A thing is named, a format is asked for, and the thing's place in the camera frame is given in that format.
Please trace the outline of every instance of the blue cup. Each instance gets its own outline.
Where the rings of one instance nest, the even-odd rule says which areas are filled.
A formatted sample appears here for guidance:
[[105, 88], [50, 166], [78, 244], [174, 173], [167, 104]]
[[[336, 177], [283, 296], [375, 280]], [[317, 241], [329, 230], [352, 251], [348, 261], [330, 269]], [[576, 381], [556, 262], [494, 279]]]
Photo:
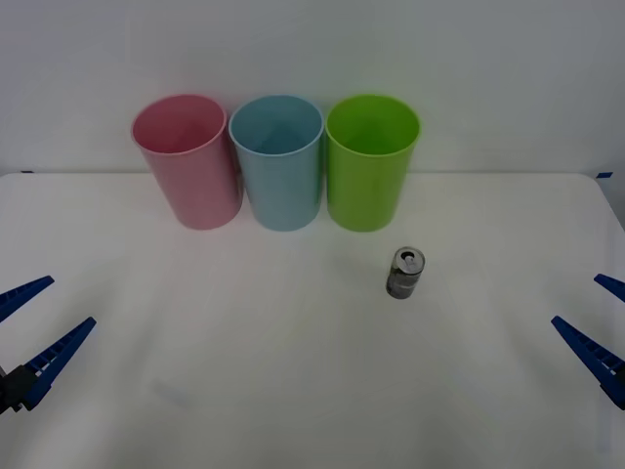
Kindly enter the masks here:
[[256, 219], [279, 232], [310, 223], [321, 201], [321, 111], [296, 96], [265, 96], [232, 115], [229, 133]]

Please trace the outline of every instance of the cup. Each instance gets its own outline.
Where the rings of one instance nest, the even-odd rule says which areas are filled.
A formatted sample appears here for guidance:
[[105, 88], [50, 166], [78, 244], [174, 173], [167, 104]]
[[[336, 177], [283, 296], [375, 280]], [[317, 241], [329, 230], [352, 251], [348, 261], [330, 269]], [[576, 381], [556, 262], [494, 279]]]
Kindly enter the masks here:
[[186, 227], [220, 227], [241, 207], [227, 122], [224, 109], [210, 98], [177, 95], [149, 105], [133, 123], [133, 140]]
[[310, 223], [321, 200], [321, 111], [296, 96], [265, 96], [232, 115], [229, 133], [256, 219], [279, 232]]
[[335, 105], [325, 127], [330, 216], [355, 232], [385, 227], [419, 137], [417, 114], [395, 98], [358, 95]]

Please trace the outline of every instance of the cup rim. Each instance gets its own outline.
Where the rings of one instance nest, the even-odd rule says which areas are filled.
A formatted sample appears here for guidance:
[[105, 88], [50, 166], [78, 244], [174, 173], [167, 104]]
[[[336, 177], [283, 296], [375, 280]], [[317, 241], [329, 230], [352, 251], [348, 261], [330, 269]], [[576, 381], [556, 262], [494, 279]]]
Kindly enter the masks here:
[[[257, 101], [260, 100], [264, 100], [266, 98], [295, 98], [296, 100], [300, 100], [303, 101], [304, 103], [306, 103], [309, 106], [312, 106], [312, 108], [314, 108], [314, 110], [317, 111], [317, 113], [319, 114], [319, 118], [321, 119], [321, 125], [319, 126], [319, 131], [317, 132], [317, 134], [314, 136], [314, 138], [307, 143], [306, 145], [304, 145], [303, 147], [301, 147], [300, 149], [294, 149], [293, 151], [288, 151], [287, 153], [260, 153], [258, 151], [253, 151], [252, 149], [247, 148], [246, 146], [240, 144], [238, 142], [238, 140], [234, 137], [234, 135], [232, 134], [232, 123], [234, 121], [234, 118], [236, 117], [236, 115], [246, 106], [251, 105], [252, 103], [256, 103]], [[317, 105], [315, 105], [314, 103], [310, 102], [309, 100], [307, 100], [306, 98], [302, 98], [301, 96], [297, 96], [297, 95], [289, 95], [289, 94], [276, 94], [276, 95], [263, 95], [259, 98], [255, 98], [253, 100], [247, 101], [245, 103], [243, 103], [241, 106], [239, 106], [233, 113], [232, 116], [230, 117], [229, 123], [228, 123], [228, 133], [230, 136], [230, 139], [232, 140], [232, 142], [240, 149], [244, 149], [245, 151], [247, 151], [248, 153], [257, 155], [257, 156], [264, 156], [267, 158], [275, 158], [275, 157], [283, 157], [283, 156], [291, 156], [293, 154], [299, 153], [305, 149], [308, 149], [309, 147], [312, 147], [314, 144], [316, 144], [319, 140], [319, 138], [321, 137], [321, 135], [323, 135], [323, 131], [325, 130], [325, 119], [323, 118], [323, 112], [321, 112], [321, 110], [319, 109], [319, 107]]]
[[[203, 100], [210, 101], [211, 103], [213, 103], [214, 105], [216, 105], [219, 108], [219, 110], [222, 112], [222, 125], [219, 128], [219, 130], [217, 131], [217, 134], [215, 134], [215, 136], [212, 139], [210, 139], [208, 142], [205, 142], [205, 143], [203, 143], [202, 145], [200, 145], [198, 147], [195, 147], [193, 149], [186, 149], [185, 151], [176, 151], [176, 152], [173, 152], [173, 153], [164, 153], [162, 151], [154, 151], [153, 149], [147, 149], [146, 147], [141, 145], [139, 142], [137, 142], [137, 139], [135, 139], [135, 125], [137, 124], [137, 121], [139, 120], [139, 118], [144, 114], [144, 112], [146, 112], [150, 107], [153, 107], [153, 106], [161, 104], [163, 101], [171, 100], [172, 98], [181, 98], [181, 97], [201, 98]], [[217, 101], [213, 100], [212, 98], [209, 98], [206, 95], [201, 95], [199, 93], [177, 93], [177, 94], [174, 94], [174, 95], [164, 96], [163, 98], [160, 98], [159, 100], [153, 101], [149, 105], [143, 107], [137, 113], [137, 116], [133, 119], [133, 123], [130, 126], [130, 136], [133, 139], [133, 142], [135, 143], [135, 145], [137, 147], [139, 147], [143, 151], [147, 151], [150, 154], [154, 154], [154, 155], [157, 155], [157, 156], [169, 156], [169, 157], [185, 156], [187, 154], [190, 154], [190, 153], [193, 153], [195, 151], [198, 151], [199, 149], [204, 149], [204, 148], [208, 147], [209, 145], [211, 145], [213, 142], [215, 142], [217, 139], [219, 139], [222, 136], [222, 134], [224, 133], [224, 130], [226, 129], [226, 124], [227, 123], [228, 123], [228, 113], [226, 112], [224, 107], [222, 105], [220, 105]]]
[[[346, 147], [345, 145], [341, 144], [338, 140], [336, 140], [334, 138], [334, 136], [332, 135], [332, 133], [330, 132], [330, 129], [328, 127], [328, 121], [330, 120], [330, 114], [332, 114], [332, 112], [341, 104], [346, 103], [347, 101], [352, 101], [352, 100], [356, 100], [359, 98], [369, 98], [369, 97], [375, 97], [375, 98], [384, 98], [390, 101], [394, 101], [396, 103], [399, 103], [400, 105], [406, 107], [414, 116], [415, 120], [417, 121], [417, 135], [415, 135], [414, 139], [408, 144], [406, 145], [403, 149], [398, 149], [397, 151], [393, 151], [392, 153], [382, 153], [382, 154], [372, 154], [372, 153], [361, 153], [360, 151], [356, 151], [354, 149], [350, 149], [348, 147]], [[334, 105], [330, 111], [328, 112], [328, 118], [325, 119], [325, 133], [328, 136], [328, 139], [330, 139], [334, 144], [336, 144], [338, 147], [340, 147], [341, 149], [344, 149], [346, 151], [349, 151], [352, 154], [356, 154], [358, 156], [366, 156], [369, 158], [387, 158], [387, 157], [391, 157], [391, 156], [396, 156], [400, 153], [405, 152], [407, 149], [414, 147], [417, 143], [417, 140], [419, 140], [419, 136], [421, 135], [421, 119], [419, 118], [419, 115], [414, 111], [414, 109], [412, 107], [410, 107], [408, 104], [406, 104], [404, 101], [394, 97], [394, 96], [389, 96], [389, 95], [378, 95], [376, 93], [362, 93], [359, 95], [353, 95], [353, 96], [349, 96], [348, 98], [345, 98], [344, 100], [339, 101], [336, 105]]]

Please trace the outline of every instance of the can lid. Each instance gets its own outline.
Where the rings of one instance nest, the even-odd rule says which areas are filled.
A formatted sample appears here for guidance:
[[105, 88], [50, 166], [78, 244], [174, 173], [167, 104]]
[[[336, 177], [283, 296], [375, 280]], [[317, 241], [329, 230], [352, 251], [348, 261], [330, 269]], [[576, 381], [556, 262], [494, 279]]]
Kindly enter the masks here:
[[395, 253], [395, 264], [405, 274], [416, 276], [423, 271], [426, 265], [426, 257], [419, 249], [406, 246]]

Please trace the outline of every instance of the soda can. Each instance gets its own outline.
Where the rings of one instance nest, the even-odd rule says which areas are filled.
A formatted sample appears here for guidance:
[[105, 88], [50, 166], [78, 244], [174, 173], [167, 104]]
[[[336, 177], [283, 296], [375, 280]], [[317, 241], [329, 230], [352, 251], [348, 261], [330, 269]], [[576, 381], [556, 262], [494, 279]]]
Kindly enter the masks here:
[[419, 249], [408, 246], [399, 249], [391, 263], [387, 292], [397, 300], [408, 298], [414, 291], [425, 266], [426, 258]]

